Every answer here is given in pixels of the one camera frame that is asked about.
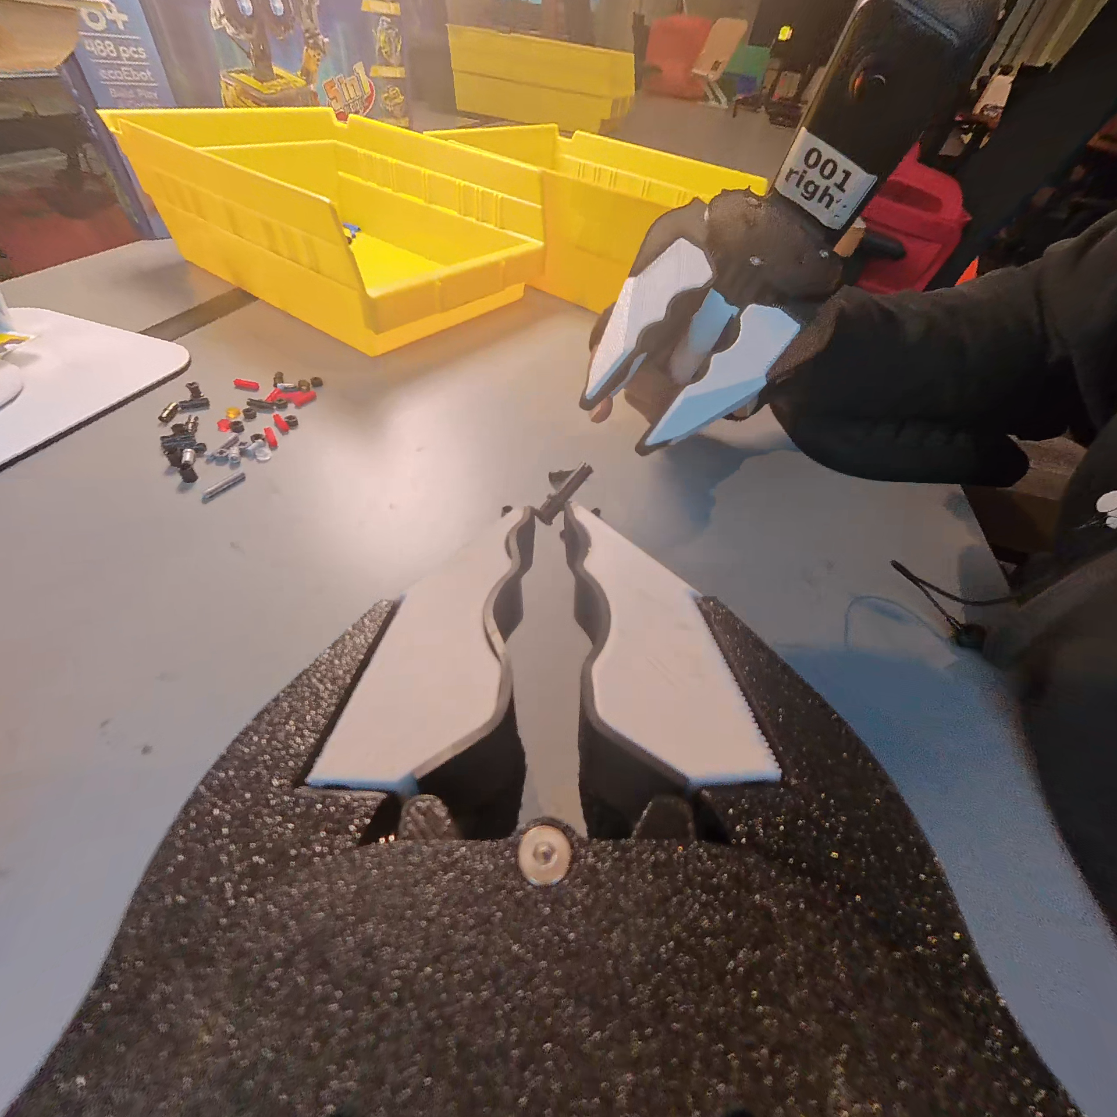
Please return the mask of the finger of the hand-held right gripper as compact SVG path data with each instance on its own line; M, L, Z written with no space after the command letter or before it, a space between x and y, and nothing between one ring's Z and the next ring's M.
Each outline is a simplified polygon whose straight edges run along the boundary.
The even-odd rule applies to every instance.
M593 347L579 406L591 412L613 398L646 360L671 302L703 295L714 271L688 239L672 241L642 271L629 275Z
M637 443L649 455L756 402L768 371L800 332L800 322L760 303L744 307L732 343L708 356L706 371L683 386L659 420Z

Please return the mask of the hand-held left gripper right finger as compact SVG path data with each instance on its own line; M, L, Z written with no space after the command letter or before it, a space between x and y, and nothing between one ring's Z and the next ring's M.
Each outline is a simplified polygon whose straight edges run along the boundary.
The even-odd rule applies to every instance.
M776 787L778 757L707 621L700 593L582 505L562 538L581 667L578 791L590 836L630 836L649 804Z

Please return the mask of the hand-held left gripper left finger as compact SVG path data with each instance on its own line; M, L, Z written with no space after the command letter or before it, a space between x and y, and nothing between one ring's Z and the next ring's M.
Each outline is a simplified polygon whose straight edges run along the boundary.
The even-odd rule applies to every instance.
M526 777L508 640L535 517L506 509L400 597L307 771L315 788L426 794L468 839L509 836Z

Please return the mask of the yellow plastic bin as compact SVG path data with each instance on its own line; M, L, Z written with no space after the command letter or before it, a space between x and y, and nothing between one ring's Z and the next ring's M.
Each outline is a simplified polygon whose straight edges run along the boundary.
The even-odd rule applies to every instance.
M99 118L183 258L365 355L508 306L542 273L539 189L501 191L480 150L324 106Z
M542 273L530 286L599 312L630 273L650 225L691 201L768 189L763 177L554 124L433 130L482 152L502 173L498 189L539 189Z

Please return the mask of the long black toy pin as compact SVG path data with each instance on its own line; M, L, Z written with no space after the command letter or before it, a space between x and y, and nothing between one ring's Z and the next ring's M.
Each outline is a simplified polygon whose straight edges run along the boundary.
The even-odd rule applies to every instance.
M550 527L565 509L578 488L593 475L593 467L579 463L574 469L557 469L549 473L550 493L534 509L534 516L542 525Z

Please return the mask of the pile of small toy parts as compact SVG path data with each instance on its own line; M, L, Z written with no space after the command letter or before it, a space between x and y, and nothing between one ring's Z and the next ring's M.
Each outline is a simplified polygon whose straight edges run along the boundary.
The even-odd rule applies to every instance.
M299 428L301 411L316 400L325 379L276 372L263 395L260 383L242 376L231 386L244 398L226 408L211 411L202 384L188 382L182 399L158 412L162 471L179 492L198 492L204 505L244 484L251 464L271 460L280 441Z

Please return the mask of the grey desk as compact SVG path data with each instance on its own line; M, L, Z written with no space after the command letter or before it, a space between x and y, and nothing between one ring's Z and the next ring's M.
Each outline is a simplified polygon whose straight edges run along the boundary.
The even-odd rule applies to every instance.
M142 871L216 755L376 601L587 461L578 499L716 596L872 747L981 959L1089 1114L1114 1114L1114 941L1030 771L1005 685L891 569L1002 592L949 485L847 479L768 411L653 456L578 408L593 315L528 290L384 358L234 295L170 242L8 281L14 306L149 330L224 399L324 376L212 503L162 465L168 382L2 471L2 1109L69 1024Z

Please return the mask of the person's right hand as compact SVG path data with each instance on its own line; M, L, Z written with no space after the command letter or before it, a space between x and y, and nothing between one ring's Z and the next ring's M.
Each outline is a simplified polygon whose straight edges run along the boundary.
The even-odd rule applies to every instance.
M684 386L672 375L668 360L639 354L622 387L622 396L649 427L654 427Z

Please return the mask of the red plastic crate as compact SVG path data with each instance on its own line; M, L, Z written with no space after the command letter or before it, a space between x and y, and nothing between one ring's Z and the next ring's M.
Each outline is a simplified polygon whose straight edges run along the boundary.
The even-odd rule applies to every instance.
M970 215L954 177L918 158L914 145L865 205L860 217L867 231L903 246L903 257L873 257L864 262L856 286L883 295L924 290L958 246Z

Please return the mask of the tan folding chair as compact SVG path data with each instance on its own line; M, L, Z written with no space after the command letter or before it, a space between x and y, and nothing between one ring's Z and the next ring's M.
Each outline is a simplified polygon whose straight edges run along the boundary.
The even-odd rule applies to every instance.
M711 23L702 50L691 68L692 78L702 86L704 105L718 109L730 108L720 78L747 35L748 21L744 19L720 17Z

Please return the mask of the red beanbag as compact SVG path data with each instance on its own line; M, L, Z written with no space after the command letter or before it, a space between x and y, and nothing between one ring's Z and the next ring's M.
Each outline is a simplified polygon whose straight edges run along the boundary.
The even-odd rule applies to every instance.
M675 13L655 19L647 33L641 88L659 96L695 101L703 88L692 76L711 28L703 16Z

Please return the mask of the stacked yellow bins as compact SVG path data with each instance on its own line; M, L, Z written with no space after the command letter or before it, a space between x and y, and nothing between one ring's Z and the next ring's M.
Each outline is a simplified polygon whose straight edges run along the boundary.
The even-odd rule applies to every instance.
M633 102L630 52L458 24L448 36L460 116L598 133Z

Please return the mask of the person's black jacket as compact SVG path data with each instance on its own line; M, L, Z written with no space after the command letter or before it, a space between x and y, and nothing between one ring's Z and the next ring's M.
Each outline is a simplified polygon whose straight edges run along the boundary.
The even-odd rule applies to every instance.
M1115 420L1070 475L1051 545L1020 574L984 656L1014 685L1046 806L1110 925L1115 916L1115 542L1087 521L1114 493Z

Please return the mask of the yellow picture toy box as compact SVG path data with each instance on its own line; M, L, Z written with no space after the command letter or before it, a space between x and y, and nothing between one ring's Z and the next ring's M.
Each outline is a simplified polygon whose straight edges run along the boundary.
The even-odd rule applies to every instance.
M405 53L399 3L81 3L61 73L133 229L163 239L99 109L328 108L407 129Z

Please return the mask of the white folding stand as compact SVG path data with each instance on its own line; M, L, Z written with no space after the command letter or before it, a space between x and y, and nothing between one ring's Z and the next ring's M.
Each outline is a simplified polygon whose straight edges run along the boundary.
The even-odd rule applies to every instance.
M2 3L2 76L42 74L85 44L115 70L164 72L146 21L129 31L131 3ZM1 465L8 468L190 366L187 350L81 316L2 303Z

